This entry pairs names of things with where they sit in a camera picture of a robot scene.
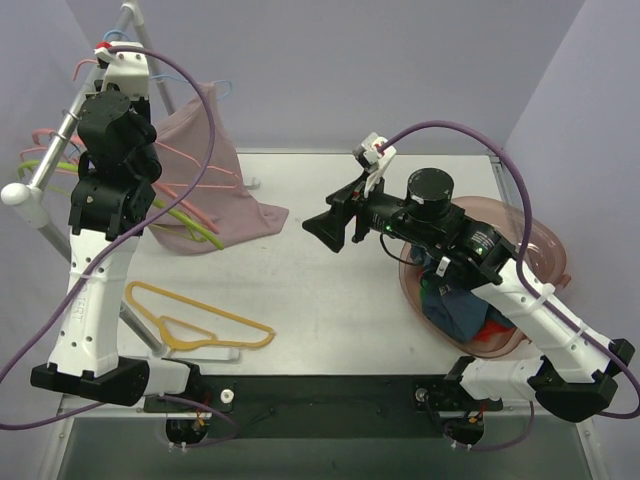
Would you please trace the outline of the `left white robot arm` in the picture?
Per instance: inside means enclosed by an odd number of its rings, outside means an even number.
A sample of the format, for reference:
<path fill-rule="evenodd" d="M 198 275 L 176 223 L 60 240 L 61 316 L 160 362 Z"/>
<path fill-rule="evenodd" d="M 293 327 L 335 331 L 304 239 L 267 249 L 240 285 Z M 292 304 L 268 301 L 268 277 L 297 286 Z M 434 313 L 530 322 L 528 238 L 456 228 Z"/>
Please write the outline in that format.
<path fill-rule="evenodd" d="M 203 398 L 196 366 L 124 357 L 117 346 L 128 269 L 161 174 L 156 131 L 135 102 L 111 90 L 85 100 L 77 133 L 86 150 L 71 193 L 72 300 L 53 351 L 32 369 L 30 383 L 123 406 L 167 394 L 179 410 L 193 410 Z"/>

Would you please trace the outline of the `pink wire hanger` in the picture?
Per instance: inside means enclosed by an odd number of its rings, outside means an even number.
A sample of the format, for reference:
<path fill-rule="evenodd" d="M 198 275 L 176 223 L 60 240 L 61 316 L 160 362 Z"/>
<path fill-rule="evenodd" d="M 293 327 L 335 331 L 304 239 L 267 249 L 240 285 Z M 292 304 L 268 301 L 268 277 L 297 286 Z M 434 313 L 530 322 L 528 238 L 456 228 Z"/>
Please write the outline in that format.
<path fill-rule="evenodd" d="M 75 67 L 73 75 L 72 75 L 72 81 L 73 82 L 76 81 L 76 78 L 78 77 L 80 69 L 85 64 L 98 64 L 98 61 L 95 60 L 95 59 L 83 59 L 83 60 L 79 61 L 76 64 L 76 67 Z M 176 80 L 176 81 L 179 81 L 179 82 L 182 82 L 182 83 L 188 83 L 188 80 L 182 74 L 180 74 L 179 76 L 170 75 L 170 74 L 164 74 L 164 73 L 154 74 L 154 75 L 151 75 L 149 77 L 149 79 L 157 81 L 157 82 L 160 82 L 161 80 L 164 80 L 164 79 L 170 79 L 170 80 Z M 226 98 L 229 95 L 231 95 L 232 92 L 233 92 L 234 87 L 233 87 L 233 83 L 230 80 L 214 81 L 214 84 L 216 86 L 222 85 L 222 84 L 226 85 L 226 91 L 222 95 L 218 96 L 216 98 L 216 100 L 223 100 L 224 98 Z M 77 135 L 72 137 L 71 142 L 74 145 L 84 146 L 84 143 L 80 140 L 80 138 Z M 176 154 L 176 155 L 178 155 L 178 156 L 180 156 L 180 157 L 182 157 L 184 159 L 192 161 L 198 167 L 201 166 L 201 164 L 195 158 L 193 158 L 190 155 L 185 154 L 184 152 L 181 152 L 179 150 L 173 149 L 172 147 L 169 147 L 169 146 L 167 146 L 167 145 L 165 145 L 164 143 L 161 143 L 161 142 L 157 142 L 156 145 L 160 146 L 160 147 L 162 147 L 162 148 L 164 148 L 164 149 L 166 149 L 166 150 L 168 150 L 170 152 L 173 152 L 174 154 Z M 75 149 L 77 151 L 79 151 L 79 147 L 78 146 L 75 146 Z M 235 188 L 235 187 L 237 187 L 239 185 L 240 180 L 239 180 L 238 176 L 236 174 L 233 174 L 231 171 L 225 170 L 225 169 L 219 168 L 219 167 L 214 167 L 212 164 L 209 164 L 207 166 L 207 169 L 208 170 L 219 171 L 219 172 L 222 172 L 222 173 L 224 173 L 226 175 L 230 175 L 230 176 L 232 176 L 232 177 L 234 177 L 236 179 L 236 183 L 234 185 L 231 185 L 231 186 L 217 186 L 217 185 L 213 185 L 213 184 L 199 183 L 197 185 L 198 188 L 232 189 L 232 188 Z"/>

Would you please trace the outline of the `dark grey-blue tank top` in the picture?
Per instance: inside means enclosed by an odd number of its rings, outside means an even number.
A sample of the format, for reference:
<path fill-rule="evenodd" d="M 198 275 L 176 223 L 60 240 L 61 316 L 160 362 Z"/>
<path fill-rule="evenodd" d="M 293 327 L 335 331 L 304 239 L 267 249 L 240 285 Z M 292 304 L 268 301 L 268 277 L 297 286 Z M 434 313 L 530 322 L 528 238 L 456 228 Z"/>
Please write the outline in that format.
<path fill-rule="evenodd" d="M 429 288 L 420 286 L 423 314 L 443 333 L 460 343 L 469 343 L 488 319 L 513 329 L 515 325 L 488 302 L 438 277 L 430 266 L 432 258 L 420 247 L 412 246 L 410 258 L 420 265 L 420 274 L 429 274 Z"/>

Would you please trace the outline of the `pink plastic hanger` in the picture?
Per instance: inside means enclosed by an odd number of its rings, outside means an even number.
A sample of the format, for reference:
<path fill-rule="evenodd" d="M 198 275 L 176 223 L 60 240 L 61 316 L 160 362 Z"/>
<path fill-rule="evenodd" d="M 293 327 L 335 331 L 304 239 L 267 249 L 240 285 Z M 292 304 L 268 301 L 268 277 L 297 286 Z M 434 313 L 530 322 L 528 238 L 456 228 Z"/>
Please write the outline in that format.
<path fill-rule="evenodd" d="M 27 153 L 37 152 L 37 151 L 46 151 L 48 149 L 47 146 L 44 146 L 41 143 L 40 141 L 41 136 L 48 136 L 49 139 L 52 140 L 53 137 L 56 135 L 57 135 L 57 132 L 51 128 L 39 128 L 39 129 L 33 130 L 31 133 L 31 138 L 32 138 L 34 147 L 30 147 L 19 152 L 19 157 L 21 161 L 26 162 L 25 155 Z M 82 142 L 82 140 L 78 135 L 72 135 L 69 140 L 69 143 L 72 145 L 73 149 L 78 154 L 82 153 L 82 149 L 84 148 L 84 143 Z M 157 187 L 162 193 L 171 197 L 172 199 L 177 198 L 177 194 L 168 185 L 165 185 L 164 183 L 158 181 L 155 183 L 155 187 Z M 192 216 L 196 217 L 199 220 L 199 223 L 204 227 L 206 227 L 209 231 L 213 232 L 214 234 L 219 233 L 219 229 L 214 224 L 214 222 L 209 220 L 200 209 L 195 207 L 189 201 L 187 201 L 186 199 L 183 199 L 179 202 L 179 206 L 185 212 L 189 212 Z"/>

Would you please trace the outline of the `mauve pink tank top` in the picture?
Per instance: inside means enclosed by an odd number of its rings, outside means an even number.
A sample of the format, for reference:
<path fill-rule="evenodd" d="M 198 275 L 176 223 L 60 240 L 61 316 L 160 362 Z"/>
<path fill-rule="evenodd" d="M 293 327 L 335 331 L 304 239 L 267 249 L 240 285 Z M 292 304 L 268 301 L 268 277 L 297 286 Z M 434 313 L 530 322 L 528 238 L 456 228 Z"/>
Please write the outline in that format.
<path fill-rule="evenodd" d="M 202 84 L 200 88 L 208 97 L 216 127 L 215 145 L 209 164 L 231 171 L 238 176 L 240 182 L 237 187 L 232 189 L 198 188 L 196 186 L 186 197 L 186 200 L 214 222 L 219 229 L 219 233 L 215 235 L 226 248 L 279 234 L 289 211 L 283 207 L 260 203 L 249 192 L 244 183 L 236 149 L 225 131 L 218 112 L 216 86 L 213 83 L 206 83 Z M 159 122 L 156 125 L 156 131 L 157 142 L 184 152 L 202 164 L 209 143 L 210 128 L 199 97 L 192 98 L 168 118 Z M 198 167 L 192 161 L 157 145 L 156 152 L 162 164 L 162 176 L 159 181 L 168 185 L 177 196 L 182 194 L 196 173 L 200 171 L 201 166 Z M 236 179 L 222 172 L 207 169 L 199 183 L 231 186 L 236 183 Z M 165 204 L 173 201 L 155 185 L 154 189 L 156 190 L 156 199 Z M 199 222 L 196 217 L 182 210 L 179 205 L 176 206 L 176 209 Z M 178 223 L 178 220 L 168 214 L 161 217 L 158 222 L 160 226 L 168 227 L 169 232 L 149 227 L 150 232 L 160 245 L 178 255 L 205 254 L 217 249 L 210 243 L 193 243 L 171 235 L 172 233 L 186 234 L 187 230 L 186 227 Z"/>

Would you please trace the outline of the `red tank top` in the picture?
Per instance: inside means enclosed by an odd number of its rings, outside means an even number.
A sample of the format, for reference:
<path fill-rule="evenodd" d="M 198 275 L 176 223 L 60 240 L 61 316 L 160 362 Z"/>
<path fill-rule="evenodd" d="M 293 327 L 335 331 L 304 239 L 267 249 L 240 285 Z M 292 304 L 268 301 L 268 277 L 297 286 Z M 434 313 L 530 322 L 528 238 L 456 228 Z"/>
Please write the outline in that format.
<path fill-rule="evenodd" d="M 488 342 L 497 335 L 509 333 L 511 328 L 499 324 L 491 319 L 488 319 L 484 326 L 478 331 L 474 339 L 476 341 Z"/>

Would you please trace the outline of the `yellow plastic hanger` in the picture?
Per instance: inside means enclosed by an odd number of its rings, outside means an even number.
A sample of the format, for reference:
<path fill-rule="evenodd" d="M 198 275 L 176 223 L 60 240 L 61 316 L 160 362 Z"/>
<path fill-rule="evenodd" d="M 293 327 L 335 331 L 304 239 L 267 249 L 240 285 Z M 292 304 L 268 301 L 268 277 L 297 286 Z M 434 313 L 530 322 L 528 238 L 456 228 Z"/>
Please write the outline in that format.
<path fill-rule="evenodd" d="M 257 350 L 276 337 L 268 325 L 142 281 L 130 282 L 125 298 L 175 352 L 217 347 Z"/>

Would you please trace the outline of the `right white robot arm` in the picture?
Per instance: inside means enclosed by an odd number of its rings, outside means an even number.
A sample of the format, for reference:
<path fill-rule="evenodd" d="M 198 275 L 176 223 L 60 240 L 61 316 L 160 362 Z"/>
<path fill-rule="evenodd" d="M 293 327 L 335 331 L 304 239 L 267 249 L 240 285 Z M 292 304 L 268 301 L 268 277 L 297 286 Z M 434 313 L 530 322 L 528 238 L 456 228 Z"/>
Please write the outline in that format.
<path fill-rule="evenodd" d="M 369 187 L 368 179 L 362 174 L 329 195 L 329 210 L 305 220 L 303 229 L 333 252 L 344 246 L 350 221 L 355 243 L 377 231 L 424 249 L 437 282 L 496 308 L 540 351 L 521 360 L 461 358 L 443 384 L 450 405 L 526 400 L 574 423 L 606 413 L 618 390 L 615 377 L 635 353 L 630 342 L 591 329 L 551 285 L 517 263 L 515 246 L 498 230 L 453 204 L 454 182 L 446 172 L 415 171 L 403 199 L 386 194 L 382 184 Z"/>

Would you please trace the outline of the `lime green hanger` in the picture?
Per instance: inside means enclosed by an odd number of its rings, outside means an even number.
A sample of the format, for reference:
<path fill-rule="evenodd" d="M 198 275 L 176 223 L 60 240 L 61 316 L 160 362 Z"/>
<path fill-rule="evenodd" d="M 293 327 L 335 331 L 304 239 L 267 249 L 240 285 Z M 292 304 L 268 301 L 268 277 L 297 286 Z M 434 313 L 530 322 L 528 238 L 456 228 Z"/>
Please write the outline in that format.
<path fill-rule="evenodd" d="M 30 173 L 34 173 L 38 163 L 39 161 L 37 160 L 22 161 L 17 167 L 17 171 L 16 171 L 17 178 L 19 180 L 22 180 L 26 176 L 27 171 L 29 171 Z M 56 172 L 65 173 L 68 175 L 72 175 L 72 174 L 75 175 L 77 173 L 77 170 L 78 170 L 77 166 L 71 163 L 62 163 L 62 164 L 59 164 L 56 168 Z M 61 193 L 67 197 L 70 197 L 69 192 L 60 190 L 57 187 L 48 187 L 48 188 L 57 193 Z M 164 208 L 166 206 L 164 202 L 158 199 L 154 199 L 152 205 L 153 207 L 156 207 L 156 208 Z M 186 239 L 187 241 L 193 242 L 193 243 L 210 243 L 211 245 L 214 245 L 215 247 L 221 248 L 224 250 L 225 247 L 223 243 L 220 241 L 219 238 L 217 238 L 217 236 L 214 233 L 212 233 L 209 229 L 207 229 L 205 226 L 203 226 L 199 222 L 194 221 L 186 213 L 183 213 L 176 208 L 172 208 L 168 210 L 168 215 L 178 220 L 178 223 L 186 227 L 186 230 L 187 230 L 186 234 L 172 233 L 171 235 L 178 236 L 180 238 Z M 158 221 L 151 224 L 150 228 L 169 232 L 169 228 L 160 226 L 160 223 Z"/>

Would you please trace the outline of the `light blue wire hanger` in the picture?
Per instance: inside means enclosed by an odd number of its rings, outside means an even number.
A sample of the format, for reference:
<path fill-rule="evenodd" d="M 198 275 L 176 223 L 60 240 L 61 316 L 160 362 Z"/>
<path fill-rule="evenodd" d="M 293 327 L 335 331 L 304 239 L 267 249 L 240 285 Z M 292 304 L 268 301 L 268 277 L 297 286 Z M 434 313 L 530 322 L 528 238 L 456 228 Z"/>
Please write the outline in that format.
<path fill-rule="evenodd" d="M 114 44 L 115 42 L 127 42 L 134 43 L 136 46 L 141 46 L 140 42 L 133 41 L 129 34 L 119 29 L 111 29 L 106 31 L 102 37 L 102 40 L 110 44 Z M 188 81 L 181 75 L 162 73 L 158 67 L 149 67 L 149 69 L 150 80 L 157 86 L 164 84 L 165 81 L 177 81 L 184 84 L 188 83 Z M 223 100 L 233 92 L 233 82 L 231 80 L 216 80 L 213 82 L 213 84 L 216 86 L 218 100 Z"/>

